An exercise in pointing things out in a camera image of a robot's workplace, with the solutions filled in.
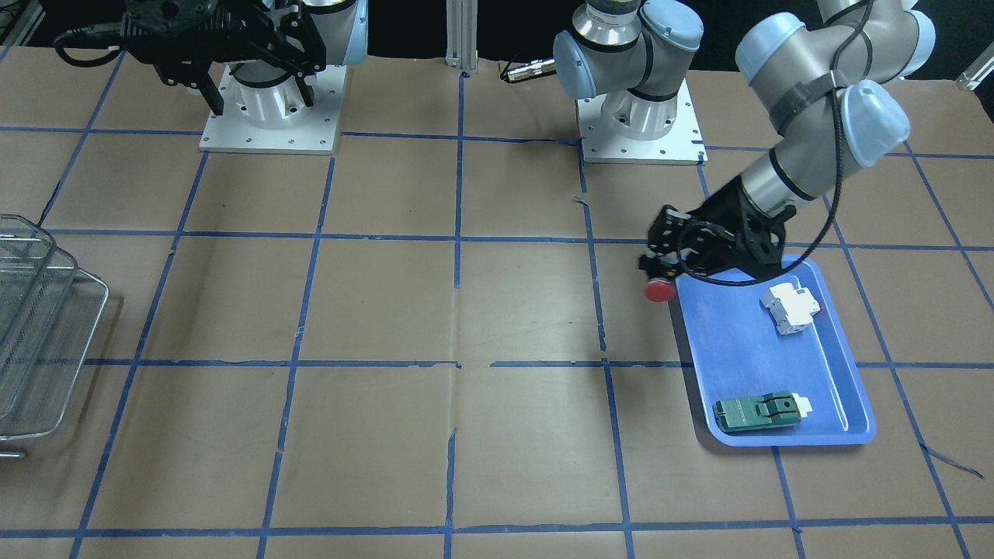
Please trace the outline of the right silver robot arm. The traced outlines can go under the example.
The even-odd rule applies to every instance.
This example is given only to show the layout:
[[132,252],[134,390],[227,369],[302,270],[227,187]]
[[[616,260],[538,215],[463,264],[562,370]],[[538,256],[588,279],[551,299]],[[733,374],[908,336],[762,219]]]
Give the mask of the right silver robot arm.
[[113,31],[164,85],[198,92],[210,116],[287,130],[317,106],[314,78],[362,63],[365,1],[127,1]]

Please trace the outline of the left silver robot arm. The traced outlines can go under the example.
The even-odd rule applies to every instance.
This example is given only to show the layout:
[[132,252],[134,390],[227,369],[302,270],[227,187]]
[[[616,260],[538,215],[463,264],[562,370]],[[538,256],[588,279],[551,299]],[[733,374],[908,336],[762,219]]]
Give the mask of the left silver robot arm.
[[[906,141],[910,121],[885,84],[915,73],[937,29],[910,1],[820,1],[822,27],[796,15],[763,19],[743,36],[735,63],[780,142],[702,205],[670,205],[652,223],[638,266],[653,300],[682,275],[713,283],[742,270],[753,282],[785,273],[786,222]],[[554,39],[562,88],[601,99],[599,122],[615,137],[656,148],[673,131],[679,92],[704,26],[678,1],[586,1]]]

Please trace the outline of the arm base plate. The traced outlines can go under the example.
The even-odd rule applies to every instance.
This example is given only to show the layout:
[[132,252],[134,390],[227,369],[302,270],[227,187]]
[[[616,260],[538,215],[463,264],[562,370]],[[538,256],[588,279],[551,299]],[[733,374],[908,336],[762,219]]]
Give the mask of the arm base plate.
[[224,112],[210,114],[199,149],[212,153],[256,155],[333,155],[346,92],[348,67],[330,66],[305,85],[313,106],[306,106],[294,78],[263,88],[251,75],[238,77],[243,64],[228,64],[220,82]]
[[580,99],[576,119],[586,163],[695,165],[709,159],[686,81],[664,102],[629,91]]

